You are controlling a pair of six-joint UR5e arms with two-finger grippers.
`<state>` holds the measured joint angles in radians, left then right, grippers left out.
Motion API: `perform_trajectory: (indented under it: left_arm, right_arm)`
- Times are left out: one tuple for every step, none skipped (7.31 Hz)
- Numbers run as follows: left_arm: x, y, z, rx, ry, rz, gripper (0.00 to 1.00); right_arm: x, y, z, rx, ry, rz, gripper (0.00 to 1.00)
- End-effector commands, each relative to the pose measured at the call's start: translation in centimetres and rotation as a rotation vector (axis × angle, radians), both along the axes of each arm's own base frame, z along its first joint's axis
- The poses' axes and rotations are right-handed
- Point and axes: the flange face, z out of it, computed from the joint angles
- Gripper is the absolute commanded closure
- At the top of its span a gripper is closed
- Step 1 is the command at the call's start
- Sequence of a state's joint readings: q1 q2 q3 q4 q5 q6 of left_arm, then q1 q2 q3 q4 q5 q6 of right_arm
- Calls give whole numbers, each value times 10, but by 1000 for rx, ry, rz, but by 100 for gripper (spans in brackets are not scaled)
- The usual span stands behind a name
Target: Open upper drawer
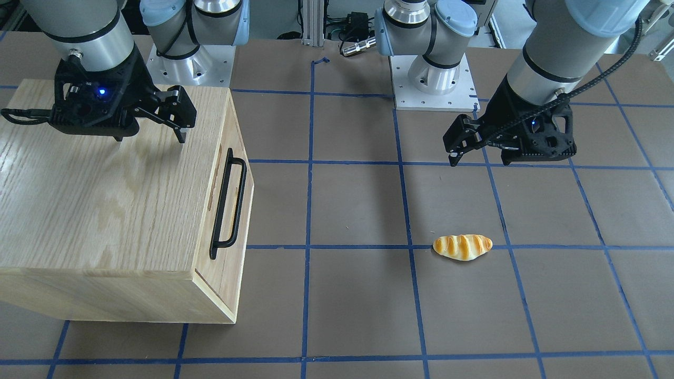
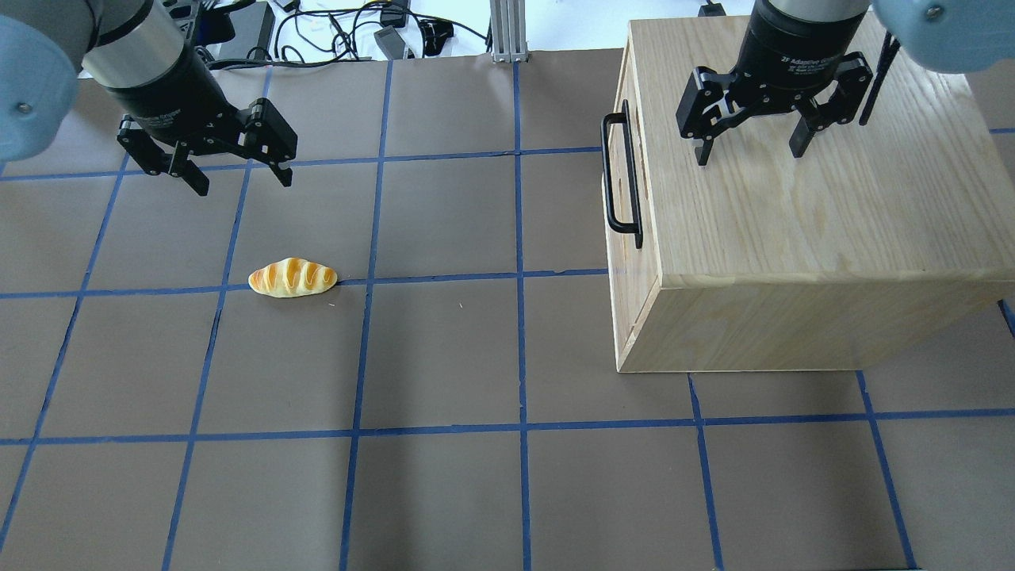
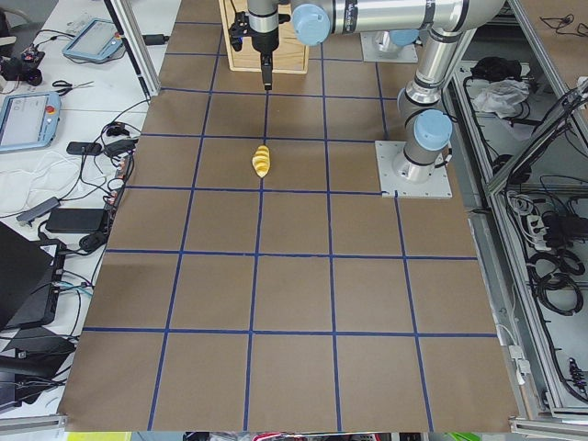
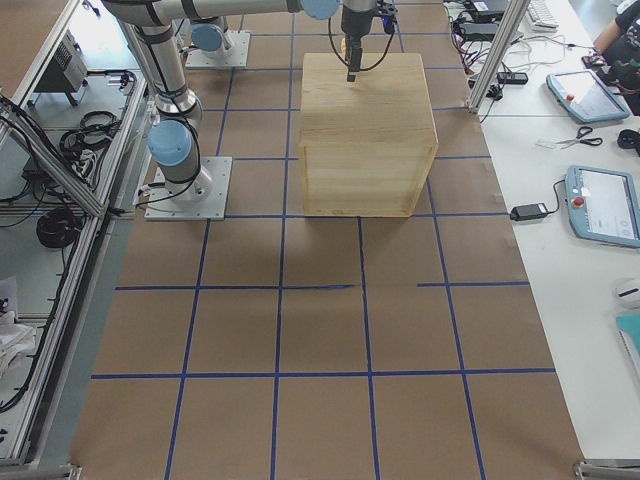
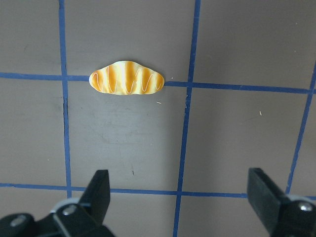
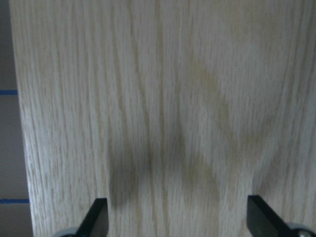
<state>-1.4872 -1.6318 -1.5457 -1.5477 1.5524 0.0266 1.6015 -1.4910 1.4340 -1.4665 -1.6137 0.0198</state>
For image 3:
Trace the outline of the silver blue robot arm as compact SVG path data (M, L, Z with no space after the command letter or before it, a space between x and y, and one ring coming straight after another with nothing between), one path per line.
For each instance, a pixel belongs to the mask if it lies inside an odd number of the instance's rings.
M421 184L436 168L437 157L452 134L449 116L438 110L443 86L458 60L465 33L494 18L500 1L293 1L291 12L281 14L278 1L250 1L235 15L230 43L240 50L249 38L260 57L265 89L272 87L273 53L279 46L278 27L292 24L295 36L306 46L316 46L333 34L368 31L426 30L428 37L413 79L398 98L408 130L403 150L392 161L400 179Z

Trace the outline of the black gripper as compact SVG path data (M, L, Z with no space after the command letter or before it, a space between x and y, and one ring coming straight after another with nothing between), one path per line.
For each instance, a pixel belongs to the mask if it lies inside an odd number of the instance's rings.
M260 52L262 82L265 90L272 89L272 53L278 48L278 29L250 32L253 48Z

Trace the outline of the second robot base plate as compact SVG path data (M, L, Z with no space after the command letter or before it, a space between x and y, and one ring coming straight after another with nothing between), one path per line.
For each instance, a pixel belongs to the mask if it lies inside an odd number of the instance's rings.
M364 62L418 63L418 29L362 32Z

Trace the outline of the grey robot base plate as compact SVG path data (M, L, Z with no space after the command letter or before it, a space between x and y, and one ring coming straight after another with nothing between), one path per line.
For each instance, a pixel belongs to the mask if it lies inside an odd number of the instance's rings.
M405 141L376 141L380 193L384 198L452 198L452 190L439 153L433 164L420 166L404 155Z

